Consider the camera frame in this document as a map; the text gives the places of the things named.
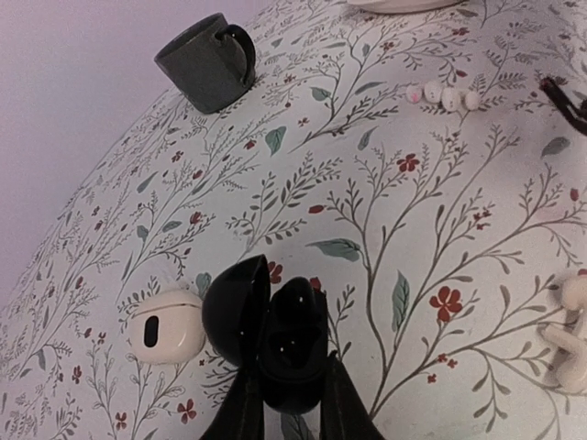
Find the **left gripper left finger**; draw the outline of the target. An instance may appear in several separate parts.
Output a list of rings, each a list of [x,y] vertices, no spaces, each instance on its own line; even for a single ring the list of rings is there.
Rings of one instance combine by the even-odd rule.
[[[253,373],[240,370],[201,440],[263,440],[264,406]]]

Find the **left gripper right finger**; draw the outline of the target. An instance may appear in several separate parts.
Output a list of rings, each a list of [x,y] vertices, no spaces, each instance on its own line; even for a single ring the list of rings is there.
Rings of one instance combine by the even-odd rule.
[[[320,402],[320,438],[324,440],[380,439],[338,352],[327,357],[324,393]]]

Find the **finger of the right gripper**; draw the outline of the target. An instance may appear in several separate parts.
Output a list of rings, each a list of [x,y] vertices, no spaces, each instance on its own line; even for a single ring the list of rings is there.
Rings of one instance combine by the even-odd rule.
[[[584,136],[587,135],[585,99],[581,101],[580,105],[575,105],[551,77],[543,78],[539,82],[539,89],[575,130]]]

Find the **black earbud charging case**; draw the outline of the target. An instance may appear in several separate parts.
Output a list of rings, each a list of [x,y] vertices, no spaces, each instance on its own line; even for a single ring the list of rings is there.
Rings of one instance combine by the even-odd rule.
[[[203,301],[211,345],[230,364],[257,377],[264,402],[279,413],[313,410],[324,392],[328,346],[327,298],[295,277],[271,291],[263,255],[218,275]]]

